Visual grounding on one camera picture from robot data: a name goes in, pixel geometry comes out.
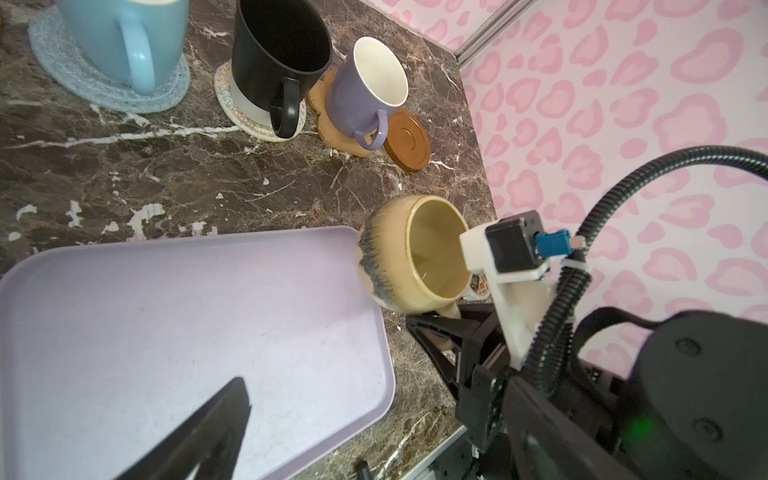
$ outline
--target yellow ceramic mug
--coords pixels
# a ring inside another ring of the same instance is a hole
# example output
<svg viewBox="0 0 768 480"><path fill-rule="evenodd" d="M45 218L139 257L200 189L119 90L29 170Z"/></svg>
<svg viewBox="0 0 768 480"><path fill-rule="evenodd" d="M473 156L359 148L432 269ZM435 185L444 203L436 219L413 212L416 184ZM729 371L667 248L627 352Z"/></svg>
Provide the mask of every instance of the yellow ceramic mug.
<svg viewBox="0 0 768 480"><path fill-rule="evenodd" d="M445 198L414 195L387 202L360 230L357 258L363 285L388 310L436 310L461 318L455 301L472 275L458 236L467 229Z"/></svg>

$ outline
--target lavender plastic tray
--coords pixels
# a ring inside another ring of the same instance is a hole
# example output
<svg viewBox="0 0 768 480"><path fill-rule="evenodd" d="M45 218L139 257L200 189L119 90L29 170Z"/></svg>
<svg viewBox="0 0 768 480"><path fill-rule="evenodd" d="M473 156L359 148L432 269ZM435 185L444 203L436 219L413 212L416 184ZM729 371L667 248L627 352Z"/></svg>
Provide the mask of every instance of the lavender plastic tray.
<svg viewBox="0 0 768 480"><path fill-rule="evenodd" d="M234 376L235 479L287 478L395 392L350 227L49 250L0 280L0 477L110 480Z"/></svg>

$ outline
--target black mug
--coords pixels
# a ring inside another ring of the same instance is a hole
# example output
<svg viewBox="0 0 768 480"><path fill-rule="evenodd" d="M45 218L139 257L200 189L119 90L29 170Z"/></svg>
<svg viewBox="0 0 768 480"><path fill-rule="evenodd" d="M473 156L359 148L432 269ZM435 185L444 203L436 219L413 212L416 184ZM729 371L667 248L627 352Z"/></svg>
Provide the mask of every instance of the black mug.
<svg viewBox="0 0 768 480"><path fill-rule="evenodd" d="M238 0L232 77L245 97L291 138L299 105L331 62L331 35L309 0Z"/></svg>

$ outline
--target mug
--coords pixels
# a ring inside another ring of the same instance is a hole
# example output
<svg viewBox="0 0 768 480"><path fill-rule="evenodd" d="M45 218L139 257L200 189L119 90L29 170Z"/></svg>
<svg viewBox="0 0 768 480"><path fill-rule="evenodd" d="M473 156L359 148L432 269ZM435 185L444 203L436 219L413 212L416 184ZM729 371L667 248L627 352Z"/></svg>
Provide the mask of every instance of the mug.
<svg viewBox="0 0 768 480"><path fill-rule="evenodd" d="M331 51L328 28L308 0L238 0L232 77L242 96L233 96L235 105L253 110L247 101L269 112L275 135L291 138L299 105L330 65Z"/></svg>
<svg viewBox="0 0 768 480"><path fill-rule="evenodd" d="M189 0L56 0L56 5L85 55L138 94L152 95L179 63Z"/></svg>
<svg viewBox="0 0 768 480"><path fill-rule="evenodd" d="M328 118L363 148L384 145L389 117L408 97L406 71L386 45L372 37L355 42L326 98ZM376 130L369 144L366 135Z"/></svg>
<svg viewBox="0 0 768 480"><path fill-rule="evenodd" d="M363 286L379 305L394 312L436 310L461 318L455 302L472 274L458 237L467 229L445 198L413 195L387 202L360 230L356 252ZM430 339L441 349L450 348L450 340L442 339L441 345Z"/></svg>

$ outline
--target marble surface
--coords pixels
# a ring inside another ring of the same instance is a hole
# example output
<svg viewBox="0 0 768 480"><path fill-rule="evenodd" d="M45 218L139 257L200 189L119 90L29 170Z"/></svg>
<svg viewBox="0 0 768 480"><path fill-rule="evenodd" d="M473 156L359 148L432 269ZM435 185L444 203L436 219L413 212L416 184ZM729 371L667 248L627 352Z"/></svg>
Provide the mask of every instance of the marble surface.
<svg viewBox="0 0 768 480"><path fill-rule="evenodd" d="M38 66L27 24L50 0L0 0L0 274L34 252L75 244L346 224L390 198L437 194L470 226L494 218L455 59L358 0L317 0L340 52L364 35L406 67L433 162L417 174L382 149L365 160L324 145L316 115L285 144L237 131L213 89L230 57L233 0L192 0L184 54L189 93L143 116L76 98ZM341 64L334 56L333 66ZM454 402L432 364L387 312L397 390L390 412L298 478L348 478L359 458L396 478L450 435Z"/></svg>

